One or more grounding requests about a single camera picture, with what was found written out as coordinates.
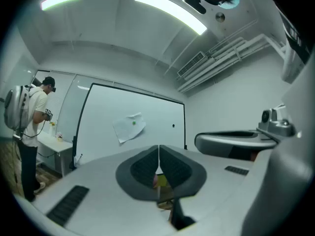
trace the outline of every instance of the camera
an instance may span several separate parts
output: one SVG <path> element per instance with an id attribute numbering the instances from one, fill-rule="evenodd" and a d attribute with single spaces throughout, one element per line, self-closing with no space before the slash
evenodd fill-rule
<path id="1" fill-rule="evenodd" d="M 183 2 L 187 3 L 200 14 L 205 14 L 207 12 L 206 9 L 200 4 L 201 0 L 183 0 Z"/>

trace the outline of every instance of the black cap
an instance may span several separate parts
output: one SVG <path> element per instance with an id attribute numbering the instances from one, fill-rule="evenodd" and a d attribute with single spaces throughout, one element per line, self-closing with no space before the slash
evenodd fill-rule
<path id="1" fill-rule="evenodd" d="M 53 88 L 55 87 L 55 79 L 52 77 L 45 77 L 45 80 L 42 82 L 43 85 L 51 85 Z"/>

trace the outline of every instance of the ceiling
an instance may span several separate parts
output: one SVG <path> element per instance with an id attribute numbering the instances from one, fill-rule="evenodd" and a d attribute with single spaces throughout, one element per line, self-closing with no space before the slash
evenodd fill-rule
<path id="1" fill-rule="evenodd" d="M 181 0 L 171 0 L 207 27 L 207 31 L 198 36 L 173 16 L 134 0 L 74 0 L 46 11 L 40 10 L 43 0 L 33 1 L 22 13 L 19 30 L 37 61 L 45 58 L 51 46 L 71 41 L 74 48 L 76 43 L 102 43 L 169 65 L 196 38 L 174 63 L 178 69 L 197 52 L 206 52 L 219 41 L 258 20 L 260 11 L 257 7 L 264 7 L 266 2 L 274 6 L 270 0 L 255 0 L 258 1 L 256 4 L 252 0 L 241 0 L 236 8 L 225 10 L 203 2 L 207 13 L 200 15 Z M 217 12 L 225 14 L 223 23 L 215 20 Z M 264 22 L 268 21 L 268 13 L 264 12 L 262 17 Z M 236 37 L 250 39 L 264 31 L 267 34 L 269 30 L 278 34 L 278 26 L 261 25 L 255 24 Z"/>

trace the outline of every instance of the sneaker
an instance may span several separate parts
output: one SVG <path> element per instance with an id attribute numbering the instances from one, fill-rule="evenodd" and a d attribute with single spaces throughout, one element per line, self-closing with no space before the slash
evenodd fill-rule
<path id="1" fill-rule="evenodd" d="M 40 190 L 44 189 L 46 184 L 44 182 L 40 183 L 40 187 L 37 190 L 34 190 L 34 194 L 37 194 Z"/>

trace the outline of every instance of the black pants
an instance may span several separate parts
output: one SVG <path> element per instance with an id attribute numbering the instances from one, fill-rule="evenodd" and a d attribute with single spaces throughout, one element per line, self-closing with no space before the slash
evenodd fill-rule
<path id="1" fill-rule="evenodd" d="M 28 201 L 33 201 L 35 198 L 34 190 L 40 187 L 36 175 L 36 155 L 37 147 L 29 147 L 22 142 L 18 143 L 21 161 L 22 161 L 22 187 L 24 196 Z"/>

